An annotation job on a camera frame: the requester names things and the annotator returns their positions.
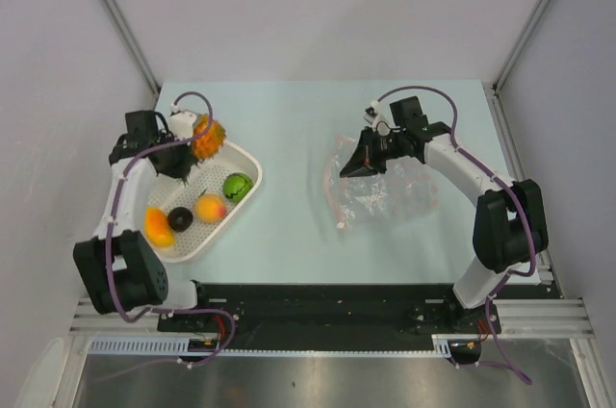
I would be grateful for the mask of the green toy watermelon ball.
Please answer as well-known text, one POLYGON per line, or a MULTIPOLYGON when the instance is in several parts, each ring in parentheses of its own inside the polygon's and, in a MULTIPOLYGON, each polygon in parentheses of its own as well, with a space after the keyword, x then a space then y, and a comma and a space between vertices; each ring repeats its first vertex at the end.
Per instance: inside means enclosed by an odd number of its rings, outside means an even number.
POLYGON ((252 179, 241 172, 229 174, 222 186, 223 195, 232 203, 239 203, 251 191, 252 179))

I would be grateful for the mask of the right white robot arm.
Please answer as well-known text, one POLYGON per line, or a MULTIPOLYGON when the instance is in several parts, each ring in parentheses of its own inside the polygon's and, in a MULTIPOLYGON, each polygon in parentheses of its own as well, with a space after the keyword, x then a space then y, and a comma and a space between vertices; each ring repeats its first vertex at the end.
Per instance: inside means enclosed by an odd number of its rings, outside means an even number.
POLYGON ((516 181, 490 169, 466 150, 454 128, 431 123, 416 96, 391 104, 386 119, 379 103, 366 109, 366 127, 348 162, 343 178, 383 174, 387 164, 412 158, 438 171, 475 207, 475 256, 453 287, 455 301, 444 308, 446 325, 466 332, 478 321, 477 307, 495 296, 510 276, 521 275, 522 264, 533 266, 538 252, 548 245, 541 189, 531 179, 516 181))

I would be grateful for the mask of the toy orange mango slice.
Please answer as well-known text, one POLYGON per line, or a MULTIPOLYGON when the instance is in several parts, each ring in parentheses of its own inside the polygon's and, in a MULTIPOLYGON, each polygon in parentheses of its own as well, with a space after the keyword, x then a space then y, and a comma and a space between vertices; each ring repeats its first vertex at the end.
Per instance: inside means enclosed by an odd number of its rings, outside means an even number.
POLYGON ((155 246, 167 248, 174 244, 174 233, 167 221, 167 215, 161 209, 147 208, 144 229, 146 237, 155 246))

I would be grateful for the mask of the toy peach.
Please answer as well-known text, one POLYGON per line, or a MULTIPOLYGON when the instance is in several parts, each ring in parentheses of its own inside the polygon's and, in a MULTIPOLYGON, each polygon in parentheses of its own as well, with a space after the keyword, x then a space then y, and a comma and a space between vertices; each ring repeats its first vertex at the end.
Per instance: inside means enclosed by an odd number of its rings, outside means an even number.
POLYGON ((194 203, 193 212, 204 223, 219 223, 225 218, 227 208, 218 195, 205 193, 194 203))

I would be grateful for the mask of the toy chocolate donut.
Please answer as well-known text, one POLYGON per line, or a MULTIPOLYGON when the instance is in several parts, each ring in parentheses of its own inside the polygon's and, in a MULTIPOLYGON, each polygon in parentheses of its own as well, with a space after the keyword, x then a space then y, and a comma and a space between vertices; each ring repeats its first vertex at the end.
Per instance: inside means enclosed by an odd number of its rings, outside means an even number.
POLYGON ((193 213, 186 207, 173 208, 167 214, 167 224, 176 233, 183 233, 193 224, 193 213))

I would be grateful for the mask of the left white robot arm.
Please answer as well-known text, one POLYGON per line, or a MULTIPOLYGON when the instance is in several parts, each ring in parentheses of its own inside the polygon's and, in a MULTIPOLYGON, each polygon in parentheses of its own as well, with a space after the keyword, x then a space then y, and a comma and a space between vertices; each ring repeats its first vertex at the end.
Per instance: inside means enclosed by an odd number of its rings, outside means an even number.
POLYGON ((199 115, 178 111, 164 118, 152 110, 125 115, 126 132, 109 156, 112 187, 92 237, 78 242, 73 259, 94 309, 101 315, 141 306, 179 310, 191 330, 206 328, 212 306, 197 297, 193 281, 167 277, 145 236, 148 198, 159 176, 179 179, 196 164, 186 139, 199 115))

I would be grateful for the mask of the orange toy pineapple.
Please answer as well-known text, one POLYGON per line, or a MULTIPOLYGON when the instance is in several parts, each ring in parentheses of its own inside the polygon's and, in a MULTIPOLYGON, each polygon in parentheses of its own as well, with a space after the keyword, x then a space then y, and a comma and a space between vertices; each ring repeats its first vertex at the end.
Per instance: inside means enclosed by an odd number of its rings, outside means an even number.
POLYGON ((180 166, 179 178, 186 183, 194 166, 214 158, 226 139, 224 127, 208 115, 202 115, 193 127, 197 139, 186 145, 184 158, 180 166))

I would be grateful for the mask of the clear zip top bag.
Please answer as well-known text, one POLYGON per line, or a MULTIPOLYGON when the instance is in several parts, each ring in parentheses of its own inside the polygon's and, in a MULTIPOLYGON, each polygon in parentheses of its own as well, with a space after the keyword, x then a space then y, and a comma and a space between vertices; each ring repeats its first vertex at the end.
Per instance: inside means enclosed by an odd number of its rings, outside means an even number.
POLYGON ((435 174, 410 158, 395 160, 384 174, 342 178, 340 172, 355 145, 351 138, 336 136, 322 173, 324 198, 337 230, 407 221, 438 208, 435 174))

